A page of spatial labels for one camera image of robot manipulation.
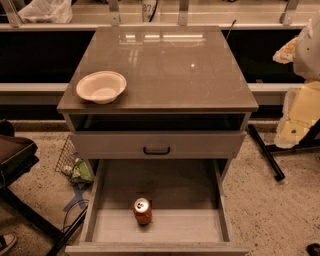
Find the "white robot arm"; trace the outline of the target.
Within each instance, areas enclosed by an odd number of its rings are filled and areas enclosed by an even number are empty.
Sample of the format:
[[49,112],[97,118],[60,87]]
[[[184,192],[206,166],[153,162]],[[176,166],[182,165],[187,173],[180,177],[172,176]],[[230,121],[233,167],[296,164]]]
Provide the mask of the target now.
[[298,145],[320,120],[320,11],[317,11],[299,35],[273,56],[277,63],[293,63],[293,71],[304,79],[298,89],[289,89],[283,105],[274,143],[289,149]]

